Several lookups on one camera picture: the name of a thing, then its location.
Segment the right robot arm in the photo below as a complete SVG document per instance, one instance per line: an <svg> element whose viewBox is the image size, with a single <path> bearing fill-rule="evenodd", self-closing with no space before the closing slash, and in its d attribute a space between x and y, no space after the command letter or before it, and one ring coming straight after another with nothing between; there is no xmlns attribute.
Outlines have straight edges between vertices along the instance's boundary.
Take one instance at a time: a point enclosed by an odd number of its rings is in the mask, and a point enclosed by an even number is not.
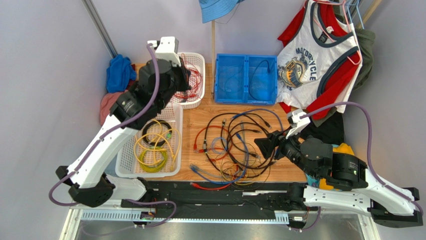
<svg viewBox="0 0 426 240"><path fill-rule="evenodd" d="M265 138L256 138L264 158L286 157L306 175L325 180L332 190L306 183L291 183L285 202L290 210L331 208L352 211L389 228L423 226L423 217L416 209L420 194L415 187L389 189L391 184L377 180L366 162L358 157L334 152L331 144L308 137L299 142L289 131L274 131Z"/></svg>

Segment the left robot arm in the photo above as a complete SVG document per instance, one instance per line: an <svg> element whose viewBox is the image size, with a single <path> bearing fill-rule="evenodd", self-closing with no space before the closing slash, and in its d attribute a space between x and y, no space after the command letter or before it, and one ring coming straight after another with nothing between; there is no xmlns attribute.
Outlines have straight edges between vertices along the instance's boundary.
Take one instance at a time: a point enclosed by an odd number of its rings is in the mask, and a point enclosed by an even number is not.
<svg viewBox="0 0 426 240"><path fill-rule="evenodd" d="M59 206L96 208L109 200L140 200L146 186L139 178L114 177L105 172L122 147L159 115L176 92L190 89L190 71L179 62L153 58L139 70L139 80L110 109L101 130L71 165L59 166L59 178L49 191Z"/></svg>

